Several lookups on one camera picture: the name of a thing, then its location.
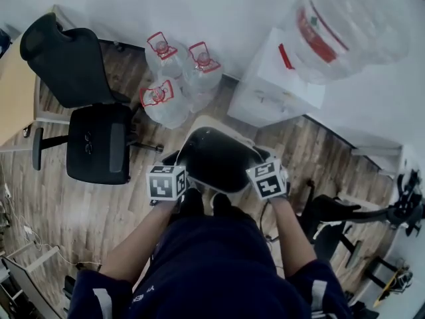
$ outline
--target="wire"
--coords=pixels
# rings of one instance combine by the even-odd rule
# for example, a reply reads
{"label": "wire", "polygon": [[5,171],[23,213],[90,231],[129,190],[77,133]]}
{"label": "wire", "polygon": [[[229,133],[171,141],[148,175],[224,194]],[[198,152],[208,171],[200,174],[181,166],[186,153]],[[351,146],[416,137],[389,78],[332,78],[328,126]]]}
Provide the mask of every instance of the wire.
{"label": "wire", "polygon": [[[15,213],[15,210],[14,210],[14,207],[13,207],[13,205],[12,205],[12,201],[10,200],[10,198],[9,197],[6,197],[6,200],[7,200],[7,202],[9,203],[9,207],[10,207],[10,209],[12,210],[12,214],[13,214],[13,216],[16,218],[16,220],[17,220],[17,222],[18,222],[18,225],[19,225],[19,228],[23,228],[23,226],[22,226],[22,223],[21,223],[21,219],[23,219],[23,221],[24,221],[24,224],[26,225],[26,226],[28,226],[29,228],[31,228],[31,231],[33,232],[33,234],[34,234],[34,244],[35,244],[35,247],[39,250],[39,251],[41,251],[41,249],[42,249],[42,247],[43,246],[49,246],[51,249],[53,248],[53,246],[52,245],[50,245],[50,244],[48,244],[48,243],[43,243],[43,241],[41,240],[41,238],[40,238],[40,236],[36,233],[36,232],[34,232],[34,230],[33,230],[33,228],[29,225],[29,223],[28,223],[28,221],[22,216],[22,215],[19,215],[19,217],[16,215],[16,213]],[[30,240],[28,240],[27,238],[26,238],[26,236],[23,236],[23,238],[24,238],[24,241],[26,242],[26,243],[30,243],[31,241]],[[84,264],[84,263],[90,263],[90,264],[93,264],[93,265],[101,265],[101,263],[94,263],[94,262],[92,262],[92,261],[78,261],[77,263],[72,263],[72,262],[70,262],[70,261],[68,261],[68,260],[66,260],[65,258],[64,258],[64,256],[60,253],[60,252],[58,252],[58,254],[59,254],[59,256],[64,260],[64,261],[66,261],[68,264],[70,264],[70,265],[72,265],[72,266],[76,266],[76,265],[78,265],[78,264]]]}
{"label": "wire", "polygon": [[279,236],[272,238],[270,235],[265,235],[264,231],[263,231],[263,216],[264,213],[266,212],[267,206],[270,204],[270,201],[265,202],[265,204],[263,205],[263,209],[261,210],[261,215],[260,215],[260,232],[262,234],[262,236],[265,238],[266,242],[268,243],[274,243],[277,240],[279,240]]}

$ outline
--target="office chair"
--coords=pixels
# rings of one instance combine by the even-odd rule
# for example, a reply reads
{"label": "office chair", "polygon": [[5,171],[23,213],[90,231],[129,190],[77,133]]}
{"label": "office chair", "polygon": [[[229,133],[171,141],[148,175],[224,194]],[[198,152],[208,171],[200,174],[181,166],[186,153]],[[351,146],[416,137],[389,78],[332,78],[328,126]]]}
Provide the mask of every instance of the office chair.
{"label": "office chair", "polygon": [[67,143],[66,170],[89,183],[124,184],[129,181],[129,146],[157,152],[163,146],[137,143],[131,120],[137,110],[121,103],[130,99],[110,89],[102,52],[89,29],[61,31],[54,13],[43,15],[24,33],[21,56],[71,114],[67,136],[43,139],[35,132],[33,167],[41,169],[44,149]]}

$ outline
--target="large water bottle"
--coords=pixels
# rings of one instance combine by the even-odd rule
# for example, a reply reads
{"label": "large water bottle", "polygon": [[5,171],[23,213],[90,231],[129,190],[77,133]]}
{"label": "large water bottle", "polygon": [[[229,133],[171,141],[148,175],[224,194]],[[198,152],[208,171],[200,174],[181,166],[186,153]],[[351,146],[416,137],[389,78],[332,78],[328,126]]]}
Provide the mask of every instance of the large water bottle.
{"label": "large water bottle", "polygon": [[146,114],[169,129],[179,127],[189,115],[186,98],[171,77],[160,74],[148,88],[140,90],[140,100]]}
{"label": "large water bottle", "polygon": [[146,61],[155,79],[159,73],[183,84],[182,67],[187,60],[187,49],[173,39],[165,39],[162,32],[155,33],[147,39],[145,46]]}
{"label": "large water bottle", "polygon": [[406,56],[400,8],[391,0],[297,0],[281,25],[282,42],[301,78],[326,84]]}
{"label": "large water bottle", "polygon": [[183,92],[190,111],[198,112],[216,96],[223,67],[204,42],[189,47],[189,54],[183,67]]}

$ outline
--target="desk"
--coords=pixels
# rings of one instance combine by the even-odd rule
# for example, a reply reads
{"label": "desk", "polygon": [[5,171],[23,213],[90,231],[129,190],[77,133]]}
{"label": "desk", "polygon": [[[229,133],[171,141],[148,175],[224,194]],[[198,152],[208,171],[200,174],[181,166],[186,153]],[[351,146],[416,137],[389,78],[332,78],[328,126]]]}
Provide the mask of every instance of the desk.
{"label": "desk", "polygon": [[[69,28],[69,21],[53,6],[58,22]],[[70,116],[43,111],[40,105],[40,78],[21,58],[22,35],[0,59],[0,152],[32,150],[32,144],[3,146],[17,132],[34,121],[69,124]]]}

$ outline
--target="white stripe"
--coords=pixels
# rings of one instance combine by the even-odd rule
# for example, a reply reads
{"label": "white stripe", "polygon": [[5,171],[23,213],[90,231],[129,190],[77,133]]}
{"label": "white stripe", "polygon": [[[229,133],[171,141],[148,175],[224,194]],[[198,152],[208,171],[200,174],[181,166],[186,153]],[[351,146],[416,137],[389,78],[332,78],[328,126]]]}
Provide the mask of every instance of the white stripe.
{"label": "white stripe", "polygon": [[105,288],[93,288],[94,295],[98,297],[103,319],[112,319],[112,299]]}
{"label": "white stripe", "polygon": [[311,313],[311,319],[319,319],[324,317],[326,317],[326,314],[324,314],[322,311]]}
{"label": "white stripe", "polygon": [[322,280],[314,280],[311,288],[311,310],[319,311],[323,307],[323,297],[325,296],[327,282]]}

